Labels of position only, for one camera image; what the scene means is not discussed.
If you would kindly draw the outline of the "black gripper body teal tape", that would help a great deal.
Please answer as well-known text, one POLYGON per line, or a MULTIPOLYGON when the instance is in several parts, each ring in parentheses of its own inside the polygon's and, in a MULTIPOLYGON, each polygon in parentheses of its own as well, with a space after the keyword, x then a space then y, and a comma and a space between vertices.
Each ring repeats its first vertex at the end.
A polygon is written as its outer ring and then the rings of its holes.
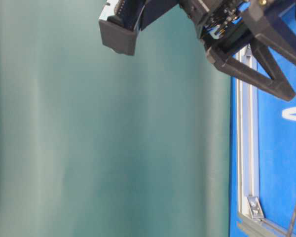
POLYGON ((192 21, 211 64, 246 66, 234 56, 253 38, 242 19, 249 0, 177 0, 175 3, 192 21))

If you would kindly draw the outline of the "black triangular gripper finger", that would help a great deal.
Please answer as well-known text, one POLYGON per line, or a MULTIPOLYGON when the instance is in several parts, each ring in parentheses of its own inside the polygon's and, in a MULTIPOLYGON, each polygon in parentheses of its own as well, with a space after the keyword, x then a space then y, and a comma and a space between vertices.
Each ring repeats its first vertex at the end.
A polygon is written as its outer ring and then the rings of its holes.
POLYGON ((207 42, 207 59, 214 67, 285 101, 296 93, 274 59, 271 49, 296 66, 296 34, 281 16, 296 0, 253 0, 241 12, 241 20, 221 39, 207 42), (249 45, 252 55, 267 75, 233 56, 249 45))

